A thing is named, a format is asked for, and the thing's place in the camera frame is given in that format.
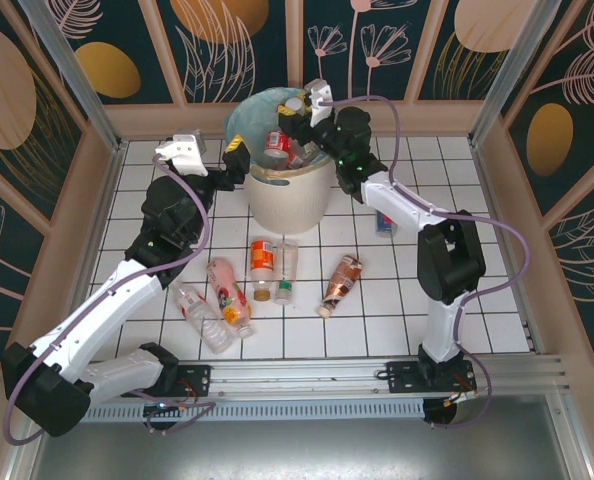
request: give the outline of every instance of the pink bottle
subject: pink bottle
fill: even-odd
[[[250,326],[250,305],[235,281],[233,267],[225,258],[215,258],[208,264],[206,271],[208,281],[217,294],[224,320],[237,328],[241,338],[250,337],[253,334]]]

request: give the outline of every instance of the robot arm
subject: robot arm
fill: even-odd
[[[310,82],[305,90],[303,114],[286,105],[278,107],[280,128],[300,144],[315,142],[330,155],[345,193],[418,232],[417,276],[429,302],[419,366],[433,386],[442,376],[452,377],[451,369],[462,360],[453,338],[459,302],[477,288],[486,271],[475,224],[436,215],[445,210],[401,184],[410,198],[397,192],[386,166],[370,152],[370,115],[356,107],[335,112],[329,106],[332,93],[324,80]]]
[[[206,169],[201,162],[204,151],[201,135],[193,132],[175,135],[157,153],[173,172],[182,176],[209,210],[216,190],[234,190],[235,184],[243,182],[250,157],[245,148],[235,146],[223,156],[226,170]],[[144,222],[139,235],[104,285],[29,348],[13,343],[4,352],[2,373],[8,398],[37,358],[50,352],[21,389],[15,405],[52,436],[72,429],[91,404],[134,389],[146,389],[146,393],[152,388],[167,391],[174,384],[178,360],[155,343],[144,344],[127,356],[89,365],[106,339],[140,305],[165,289],[185,265],[157,274],[138,275],[114,290],[113,285],[147,268],[185,258],[192,252],[192,245],[199,240],[204,226],[192,199],[169,176],[153,181],[142,212]],[[93,308],[93,303],[102,296],[104,299]],[[61,332],[85,312],[56,345]]]

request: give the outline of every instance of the yellow sticker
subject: yellow sticker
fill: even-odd
[[[239,314],[237,313],[235,307],[226,307],[222,313],[224,314],[224,320],[230,324],[233,324],[239,320]]]

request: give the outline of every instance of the white tile floor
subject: white tile floor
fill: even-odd
[[[132,142],[119,180],[108,227],[93,274],[91,292],[105,281],[123,250],[132,243],[141,225],[140,206],[156,172],[150,165],[158,142]],[[390,166],[394,138],[378,138],[373,150]],[[219,140],[207,141],[204,158],[216,166],[223,149]],[[488,214],[479,178],[465,138],[410,137],[399,146],[402,159],[398,179],[440,206],[465,208]],[[374,233],[374,211],[332,187],[326,216],[312,230],[289,237],[299,245],[294,303],[280,307],[255,302],[245,281],[248,239],[275,235],[249,216],[243,190],[218,192],[209,212],[213,224],[210,248],[191,262],[185,279],[215,296],[206,283],[205,267],[210,258],[221,256],[233,265],[252,304],[257,333],[215,356],[177,311],[163,291],[132,315],[98,352],[95,360],[121,355],[141,343],[155,341],[180,360],[237,360],[322,357],[366,357],[416,354],[423,339],[428,310],[426,297],[416,280],[416,232],[399,228],[391,238]],[[506,268],[492,227],[478,224],[487,262],[481,288],[505,281]],[[362,279],[340,303],[333,317],[318,318],[319,304],[328,278],[344,254],[358,255],[364,265]],[[463,343],[477,353],[529,351],[517,305],[510,290],[468,305],[463,323]]]

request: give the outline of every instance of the white bucket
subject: white bucket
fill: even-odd
[[[278,128],[277,105],[300,91],[279,87],[257,93],[239,104],[224,128],[228,142],[241,135],[251,153],[244,192],[255,220],[280,235],[302,233],[319,223],[335,177],[334,162],[323,154],[299,170],[277,172],[255,164],[263,155],[266,133]]]
[[[259,167],[251,167],[251,173]],[[244,192],[255,220],[266,230],[293,235],[310,230],[326,213],[335,164],[328,158],[317,165],[293,172],[275,172],[281,185],[265,183],[246,175]]]

